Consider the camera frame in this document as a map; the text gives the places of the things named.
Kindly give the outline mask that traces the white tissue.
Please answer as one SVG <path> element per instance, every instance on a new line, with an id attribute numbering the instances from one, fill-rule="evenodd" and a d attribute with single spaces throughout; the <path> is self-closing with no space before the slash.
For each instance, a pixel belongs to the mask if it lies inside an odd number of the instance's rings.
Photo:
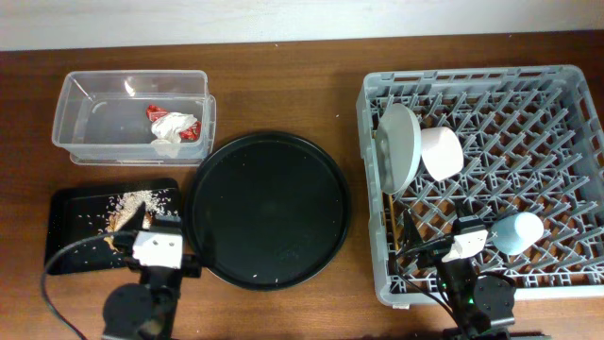
<path id="1" fill-rule="evenodd" d="M 192 114 L 169 112 L 152 123 L 151 132 L 156 139 L 151 145 L 160 156 L 175 158 L 178 144 L 198 140 L 200 130 L 201 123 Z"/>

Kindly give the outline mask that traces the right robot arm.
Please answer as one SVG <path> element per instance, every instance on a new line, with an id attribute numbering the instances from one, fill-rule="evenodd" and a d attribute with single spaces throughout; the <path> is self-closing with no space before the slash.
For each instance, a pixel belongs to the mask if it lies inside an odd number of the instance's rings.
<path id="1" fill-rule="evenodd" d="M 436 271 L 433 295 L 411 282 L 402 272 L 397 275 L 410 287 L 436 301 L 451 316 L 454 329 L 443 331 L 444 339 L 510 339 L 509 326 L 516 292 L 513 279 L 495 272 L 480 272 L 472 258 L 486 245 L 490 228 L 461 201 L 455 202 L 452 230 L 426 241 L 415 226 L 411 209 L 402 213 L 402 234 L 395 257 L 419 270 Z"/>

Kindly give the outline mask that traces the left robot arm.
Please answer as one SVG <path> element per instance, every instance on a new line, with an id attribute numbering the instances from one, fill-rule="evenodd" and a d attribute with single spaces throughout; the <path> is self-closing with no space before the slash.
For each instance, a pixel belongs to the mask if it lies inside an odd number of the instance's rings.
<path id="1" fill-rule="evenodd" d="M 107 298 L 103 339 L 170 339 L 182 281 L 201 277 L 199 258 L 185 252 L 181 219 L 159 216 L 146 229 L 145 215 L 141 204 L 114 233 L 113 245 L 140 279 L 116 288 Z"/>

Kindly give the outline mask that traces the rice and food scraps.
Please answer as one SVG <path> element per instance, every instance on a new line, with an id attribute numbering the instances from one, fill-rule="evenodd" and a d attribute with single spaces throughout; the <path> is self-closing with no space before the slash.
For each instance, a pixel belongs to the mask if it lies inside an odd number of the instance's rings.
<path id="1" fill-rule="evenodd" d="M 177 208 L 170 208 L 170 203 L 176 200 L 168 196 L 167 189 L 158 192 L 151 190 L 128 192 L 121 195 L 113 195 L 109 198 L 106 206 L 107 213 L 103 216 L 106 226 L 98 230 L 98 234 L 107 234 L 122 230 L 125 224 L 136 214 L 137 210 L 144 205 L 145 213 L 141 225 L 142 230 L 150 230 L 152 224 L 161 216 L 179 217 Z M 105 236 L 103 241 L 107 244 L 113 254 L 122 253 L 115 245 L 114 236 Z"/>

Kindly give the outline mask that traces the blue cup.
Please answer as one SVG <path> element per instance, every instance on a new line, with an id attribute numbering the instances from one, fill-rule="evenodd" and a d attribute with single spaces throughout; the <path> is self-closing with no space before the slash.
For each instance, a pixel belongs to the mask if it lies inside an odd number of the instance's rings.
<path id="1" fill-rule="evenodd" d="M 532 212 L 520 212 L 493 224 L 492 243 L 500 252 L 515 256 L 539 241 L 544 231 L 544 223 L 539 216 Z"/>

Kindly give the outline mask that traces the grey plate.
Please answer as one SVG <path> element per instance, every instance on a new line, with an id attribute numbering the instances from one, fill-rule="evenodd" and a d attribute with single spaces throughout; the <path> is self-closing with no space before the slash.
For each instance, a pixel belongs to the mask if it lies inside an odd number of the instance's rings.
<path id="1" fill-rule="evenodd" d="M 382 192 L 393 195 L 405 191 L 421 159 L 421 129 L 414 112 L 399 103 L 388 106 L 375 142 Z"/>

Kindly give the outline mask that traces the red snack wrapper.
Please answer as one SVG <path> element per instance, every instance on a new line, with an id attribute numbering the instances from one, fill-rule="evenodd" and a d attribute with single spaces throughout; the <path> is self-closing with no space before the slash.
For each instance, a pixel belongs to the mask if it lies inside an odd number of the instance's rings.
<path id="1" fill-rule="evenodd" d="M 192 114 L 150 105 L 146 116 L 151 122 L 151 132 L 157 137 L 155 143 L 179 144 L 183 140 L 196 141 L 200 137 L 202 124 Z"/>

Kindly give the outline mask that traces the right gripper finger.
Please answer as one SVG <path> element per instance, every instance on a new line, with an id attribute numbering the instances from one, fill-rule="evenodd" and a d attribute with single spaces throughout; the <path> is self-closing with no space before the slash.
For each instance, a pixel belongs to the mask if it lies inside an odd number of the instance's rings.
<path id="1" fill-rule="evenodd" d="M 417 246 L 423 243 L 422 236 L 420 235 L 417 227 L 414 224 L 413 218 L 409 210 L 403 212 L 403 233 L 402 233 L 402 245 L 403 246 Z"/>
<path id="2" fill-rule="evenodd" d="M 457 219 L 455 224 L 457 225 L 482 225 L 483 220 L 476 214 L 462 200 L 455 201 L 455 210 Z"/>

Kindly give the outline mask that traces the wooden chopstick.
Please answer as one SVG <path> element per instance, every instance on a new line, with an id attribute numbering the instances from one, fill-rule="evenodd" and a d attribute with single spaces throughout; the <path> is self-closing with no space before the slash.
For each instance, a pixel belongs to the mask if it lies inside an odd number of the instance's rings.
<path id="1" fill-rule="evenodd" d="M 389 206 L 389 213 L 390 213 L 390 221 L 391 221 L 391 229 L 392 229 L 392 234 L 393 234 L 393 241 L 394 241 L 394 249 L 395 251 L 398 251 L 400 249 L 400 245 L 398 243 L 398 229 L 397 229 L 397 222 L 396 222 L 396 213 L 395 213 L 395 209 L 394 209 L 394 200 L 393 200 L 393 196 L 392 195 L 387 195 L 388 198 L 388 206 Z"/>

